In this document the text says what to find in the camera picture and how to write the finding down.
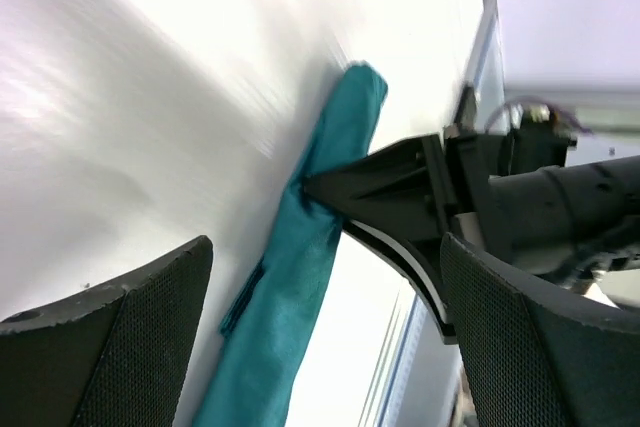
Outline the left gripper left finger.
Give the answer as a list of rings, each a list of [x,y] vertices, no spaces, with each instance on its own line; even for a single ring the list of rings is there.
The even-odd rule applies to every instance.
[[[199,236],[1,323],[1,423],[170,426],[213,262]]]

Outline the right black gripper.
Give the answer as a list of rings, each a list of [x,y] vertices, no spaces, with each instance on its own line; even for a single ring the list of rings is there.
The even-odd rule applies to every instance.
[[[405,242],[444,246],[575,247],[576,208],[563,176],[576,140],[546,128],[507,135],[462,131],[410,137],[343,167],[309,177],[305,192],[345,216],[343,231],[406,279],[445,345],[456,333],[441,277]]]

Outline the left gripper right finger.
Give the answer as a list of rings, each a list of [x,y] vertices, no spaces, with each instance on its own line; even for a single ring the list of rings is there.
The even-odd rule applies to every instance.
[[[448,234],[441,271],[482,426],[639,424],[639,317]]]

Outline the teal cloth napkin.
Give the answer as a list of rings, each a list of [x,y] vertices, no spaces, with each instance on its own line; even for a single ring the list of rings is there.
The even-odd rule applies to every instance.
[[[388,92],[369,64],[333,87],[280,200],[264,253],[219,325],[224,339],[196,426],[282,426],[327,290],[343,219],[306,178],[366,156]]]

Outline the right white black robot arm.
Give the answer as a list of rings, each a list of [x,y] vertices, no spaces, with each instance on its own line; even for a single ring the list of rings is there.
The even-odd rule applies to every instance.
[[[639,160],[567,166],[574,140],[551,133],[456,129],[402,139],[310,176],[305,192],[339,213],[345,231],[392,265],[456,340],[440,244],[458,235],[530,274],[568,287],[596,255],[622,265],[616,235],[639,215]]]

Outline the right aluminium frame post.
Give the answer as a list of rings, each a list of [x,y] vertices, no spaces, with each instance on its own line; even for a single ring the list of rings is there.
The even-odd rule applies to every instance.
[[[465,113],[478,131],[503,131],[506,120],[498,109],[505,101],[502,42],[497,0],[483,0],[483,13],[467,63],[465,82],[475,94],[474,114]]]

